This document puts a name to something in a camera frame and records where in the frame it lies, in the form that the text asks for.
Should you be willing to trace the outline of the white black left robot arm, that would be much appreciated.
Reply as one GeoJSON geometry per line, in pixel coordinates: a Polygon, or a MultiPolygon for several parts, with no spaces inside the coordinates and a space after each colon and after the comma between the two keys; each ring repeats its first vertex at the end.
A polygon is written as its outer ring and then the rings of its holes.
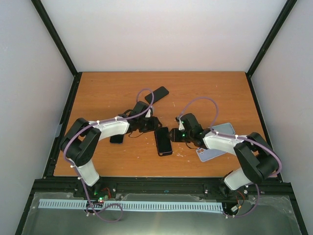
{"type": "Polygon", "coordinates": [[[133,109],[128,109],[116,117],[87,121],[77,119],[60,143],[64,159],[74,168],[78,179],[85,183],[85,192],[96,197],[102,191],[98,182],[100,176],[92,162],[98,142],[117,135],[130,134],[134,131],[147,133],[162,127],[157,117],[153,116],[153,107],[138,101],[133,109]]]}

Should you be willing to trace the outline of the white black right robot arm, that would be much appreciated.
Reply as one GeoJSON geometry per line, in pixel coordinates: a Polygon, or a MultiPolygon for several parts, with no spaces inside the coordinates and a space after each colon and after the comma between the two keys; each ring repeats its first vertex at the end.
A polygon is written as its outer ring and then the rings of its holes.
{"type": "Polygon", "coordinates": [[[172,142],[193,143],[198,148],[215,149],[237,157],[240,167],[224,177],[224,185],[231,191],[260,184],[282,169],[279,157],[259,133],[238,136],[212,127],[203,129],[192,113],[179,116],[176,121],[178,128],[168,134],[172,142]]]}

